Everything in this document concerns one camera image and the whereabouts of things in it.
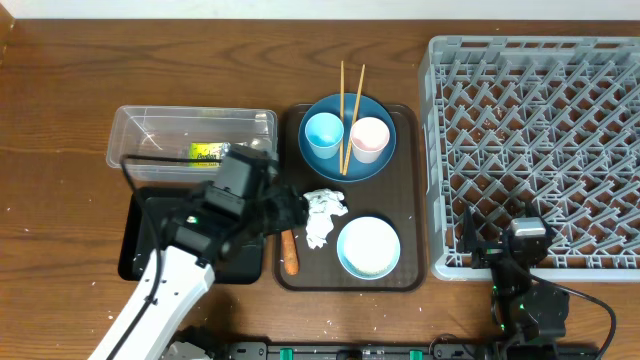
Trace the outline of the light blue bowl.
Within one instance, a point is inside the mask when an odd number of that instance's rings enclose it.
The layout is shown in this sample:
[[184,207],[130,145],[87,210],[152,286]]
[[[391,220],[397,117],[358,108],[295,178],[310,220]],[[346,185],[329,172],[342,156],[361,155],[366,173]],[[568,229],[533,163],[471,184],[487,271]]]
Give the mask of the light blue bowl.
[[340,231],[337,257],[355,278],[373,281],[389,275],[399,262],[401,243],[394,228],[371,216],[358,217]]

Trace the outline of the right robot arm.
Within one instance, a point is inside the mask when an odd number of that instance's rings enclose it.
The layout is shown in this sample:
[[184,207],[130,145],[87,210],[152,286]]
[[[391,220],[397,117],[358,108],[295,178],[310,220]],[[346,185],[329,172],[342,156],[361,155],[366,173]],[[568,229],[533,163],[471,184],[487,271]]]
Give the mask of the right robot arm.
[[569,294],[532,278],[530,268],[547,256],[556,232],[528,204],[494,241],[482,240],[469,208],[464,210],[462,250],[471,267],[488,268],[491,314],[503,335],[474,351],[476,359],[557,359],[557,338],[566,334]]

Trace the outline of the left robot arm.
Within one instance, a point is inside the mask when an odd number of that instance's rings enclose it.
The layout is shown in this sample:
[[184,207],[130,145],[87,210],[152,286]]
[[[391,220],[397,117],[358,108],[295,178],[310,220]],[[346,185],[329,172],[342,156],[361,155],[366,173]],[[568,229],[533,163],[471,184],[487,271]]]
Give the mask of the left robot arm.
[[161,221],[136,289],[92,353],[94,359],[158,359],[215,281],[215,267],[251,242],[305,224],[307,205],[276,180],[266,151],[231,145],[214,179],[197,184]]

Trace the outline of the orange carrot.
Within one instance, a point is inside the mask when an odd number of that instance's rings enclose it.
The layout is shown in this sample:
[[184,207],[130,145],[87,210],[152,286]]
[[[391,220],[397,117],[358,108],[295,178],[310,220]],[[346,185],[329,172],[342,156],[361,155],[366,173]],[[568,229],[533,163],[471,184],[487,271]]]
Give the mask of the orange carrot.
[[281,233],[281,250],[285,272],[290,276],[297,275],[300,270],[300,265],[292,230],[286,230]]

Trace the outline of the white paper napkin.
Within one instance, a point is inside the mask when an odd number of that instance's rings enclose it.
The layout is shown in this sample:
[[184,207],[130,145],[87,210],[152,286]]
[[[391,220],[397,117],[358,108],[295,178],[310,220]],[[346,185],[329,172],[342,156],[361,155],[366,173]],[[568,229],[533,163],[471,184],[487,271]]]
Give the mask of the white paper napkin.
[[340,191],[318,189],[305,193],[303,197],[308,202],[307,244],[310,249],[322,248],[327,244],[327,235],[334,229],[332,216],[348,213],[347,206],[342,203],[345,196]]

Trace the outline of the green yellow snack wrapper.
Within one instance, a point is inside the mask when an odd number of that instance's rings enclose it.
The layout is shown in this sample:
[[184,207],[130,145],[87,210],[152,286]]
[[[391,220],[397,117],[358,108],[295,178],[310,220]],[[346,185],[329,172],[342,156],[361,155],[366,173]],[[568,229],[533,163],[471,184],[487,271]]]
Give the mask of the green yellow snack wrapper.
[[190,163],[192,167],[216,168],[221,165],[222,159],[229,151],[231,144],[194,142],[189,147],[188,158],[197,159],[197,162]]

